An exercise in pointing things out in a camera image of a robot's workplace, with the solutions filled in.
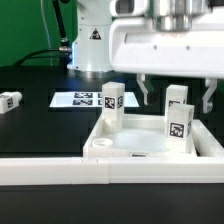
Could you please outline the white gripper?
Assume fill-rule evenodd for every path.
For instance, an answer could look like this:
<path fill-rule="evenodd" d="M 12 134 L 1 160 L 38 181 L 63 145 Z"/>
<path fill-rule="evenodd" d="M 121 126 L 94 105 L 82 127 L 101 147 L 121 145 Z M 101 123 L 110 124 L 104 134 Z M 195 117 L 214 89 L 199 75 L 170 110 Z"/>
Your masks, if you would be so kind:
<path fill-rule="evenodd" d="M 158 32 L 146 18 L 117 19 L 110 29 L 109 58 L 114 70 L 138 73 L 149 105 L 154 88 L 147 74 L 224 78 L 224 18 L 202 16 L 187 32 Z"/>

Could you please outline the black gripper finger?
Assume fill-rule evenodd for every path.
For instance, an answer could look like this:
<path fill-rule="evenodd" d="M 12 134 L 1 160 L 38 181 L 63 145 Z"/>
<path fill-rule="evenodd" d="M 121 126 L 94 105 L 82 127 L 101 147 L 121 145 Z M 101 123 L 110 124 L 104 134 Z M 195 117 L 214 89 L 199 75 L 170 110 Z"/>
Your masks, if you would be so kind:
<path fill-rule="evenodd" d="M 202 97 L 204 113 L 209 113 L 213 109 L 213 102 L 211 98 L 217 89 L 217 85 L 218 85 L 217 79 L 207 78 L 205 80 L 205 87 L 207 88 L 207 90 Z"/>

